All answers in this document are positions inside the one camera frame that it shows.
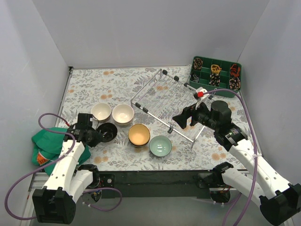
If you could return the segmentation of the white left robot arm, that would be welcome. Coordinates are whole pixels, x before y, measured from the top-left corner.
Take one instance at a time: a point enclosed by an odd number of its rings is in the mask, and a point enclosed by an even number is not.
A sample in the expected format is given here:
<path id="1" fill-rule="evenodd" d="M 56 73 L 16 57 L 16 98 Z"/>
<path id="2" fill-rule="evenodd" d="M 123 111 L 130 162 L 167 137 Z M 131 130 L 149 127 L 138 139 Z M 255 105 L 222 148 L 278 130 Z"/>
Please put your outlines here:
<path id="1" fill-rule="evenodd" d="M 77 123 L 67 129 L 58 162 L 49 179 L 41 189 L 34 190 L 32 200 L 40 223 L 70 224 L 84 190 L 100 184 L 95 165 L 79 165 L 85 148 L 96 146 L 102 139 L 92 127 L 92 118 L 89 113 L 78 114 Z"/>

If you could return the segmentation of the red ceramic bowl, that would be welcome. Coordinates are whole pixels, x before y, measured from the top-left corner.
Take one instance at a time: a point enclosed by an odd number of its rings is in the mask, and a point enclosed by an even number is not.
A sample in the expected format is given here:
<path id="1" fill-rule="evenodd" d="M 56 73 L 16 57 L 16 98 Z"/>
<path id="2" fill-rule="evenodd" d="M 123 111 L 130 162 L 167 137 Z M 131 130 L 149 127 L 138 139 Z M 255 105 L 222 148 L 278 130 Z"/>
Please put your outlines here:
<path id="1" fill-rule="evenodd" d="M 111 116 L 111 107 L 107 103 L 95 104 L 91 109 L 91 114 L 97 121 L 107 121 Z"/>

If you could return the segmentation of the beige floral bowl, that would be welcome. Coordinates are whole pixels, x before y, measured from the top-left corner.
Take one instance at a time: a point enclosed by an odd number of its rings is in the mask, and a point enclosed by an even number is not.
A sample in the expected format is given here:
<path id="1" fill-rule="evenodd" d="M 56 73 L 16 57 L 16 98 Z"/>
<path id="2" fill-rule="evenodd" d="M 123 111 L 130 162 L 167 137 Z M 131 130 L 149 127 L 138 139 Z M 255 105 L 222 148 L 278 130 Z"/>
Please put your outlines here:
<path id="1" fill-rule="evenodd" d="M 119 123 L 117 121 L 114 120 L 114 123 L 119 126 L 119 127 L 127 127 L 129 126 L 131 123 L 133 122 L 133 119 L 131 121 L 128 121 L 127 123 Z"/>

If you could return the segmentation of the beige bowl bird motif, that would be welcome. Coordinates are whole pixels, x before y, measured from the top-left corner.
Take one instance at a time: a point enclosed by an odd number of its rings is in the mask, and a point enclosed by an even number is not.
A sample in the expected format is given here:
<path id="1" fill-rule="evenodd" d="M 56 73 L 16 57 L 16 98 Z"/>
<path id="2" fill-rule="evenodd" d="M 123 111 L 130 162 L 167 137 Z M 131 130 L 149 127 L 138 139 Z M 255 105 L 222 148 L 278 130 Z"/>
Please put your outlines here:
<path id="1" fill-rule="evenodd" d="M 135 146 L 142 146 L 148 143 L 150 139 L 150 131 L 143 124 L 133 125 L 128 132 L 129 141 Z"/>

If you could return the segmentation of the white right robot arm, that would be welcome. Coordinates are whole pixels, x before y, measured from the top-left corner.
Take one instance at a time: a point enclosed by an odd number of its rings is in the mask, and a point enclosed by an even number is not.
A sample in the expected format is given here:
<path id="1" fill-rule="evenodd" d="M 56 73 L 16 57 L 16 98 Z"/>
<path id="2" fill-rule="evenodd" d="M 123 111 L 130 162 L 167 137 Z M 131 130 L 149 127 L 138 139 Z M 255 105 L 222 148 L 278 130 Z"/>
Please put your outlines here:
<path id="1" fill-rule="evenodd" d="M 228 104 L 217 100 L 212 102 L 210 108 L 205 103 L 185 107 L 173 120 L 182 129 L 186 128 L 187 119 L 191 118 L 191 126 L 201 123 L 214 130 L 216 141 L 243 164 L 256 182 L 228 168 L 214 173 L 213 183 L 218 187 L 228 184 L 243 194 L 251 194 L 251 200 L 259 206 L 265 219 L 278 226 L 300 212 L 301 185 L 292 185 L 254 152 L 252 142 L 232 122 L 231 114 Z"/>

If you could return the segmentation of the pale green ribbed bowl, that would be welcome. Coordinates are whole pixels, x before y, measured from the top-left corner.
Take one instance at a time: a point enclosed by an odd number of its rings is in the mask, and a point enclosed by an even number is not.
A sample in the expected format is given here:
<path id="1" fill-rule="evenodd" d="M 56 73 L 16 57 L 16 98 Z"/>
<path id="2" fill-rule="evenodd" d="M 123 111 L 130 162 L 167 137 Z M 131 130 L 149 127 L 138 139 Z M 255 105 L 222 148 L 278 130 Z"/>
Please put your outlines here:
<path id="1" fill-rule="evenodd" d="M 172 151 L 172 143 L 165 136 L 155 136 L 149 144 L 150 152 L 157 157 L 164 157 Z"/>

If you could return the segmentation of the beige bowl white flower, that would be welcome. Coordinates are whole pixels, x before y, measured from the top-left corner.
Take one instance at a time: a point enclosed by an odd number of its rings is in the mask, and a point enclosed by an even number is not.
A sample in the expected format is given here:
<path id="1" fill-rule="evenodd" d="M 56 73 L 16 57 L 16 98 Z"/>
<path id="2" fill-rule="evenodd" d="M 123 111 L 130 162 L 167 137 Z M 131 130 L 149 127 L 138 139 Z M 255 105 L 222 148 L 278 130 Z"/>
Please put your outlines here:
<path id="1" fill-rule="evenodd" d="M 134 110 L 130 105 L 119 104 L 112 110 L 113 120 L 119 123 L 127 123 L 134 118 Z"/>

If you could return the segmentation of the olive beige plain bowl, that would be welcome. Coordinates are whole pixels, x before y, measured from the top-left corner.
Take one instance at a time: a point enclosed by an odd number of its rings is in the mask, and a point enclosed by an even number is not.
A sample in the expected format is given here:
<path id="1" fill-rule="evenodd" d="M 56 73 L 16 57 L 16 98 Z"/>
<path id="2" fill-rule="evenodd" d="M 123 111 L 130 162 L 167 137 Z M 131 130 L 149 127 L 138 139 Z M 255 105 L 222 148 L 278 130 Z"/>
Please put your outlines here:
<path id="1" fill-rule="evenodd" d="M 96 131 L 102 137 L 101 142 L 107 143 L 112 141 L 117 136 L 118 129 L 114 124 L 106 122 L 98 126 Z"/>

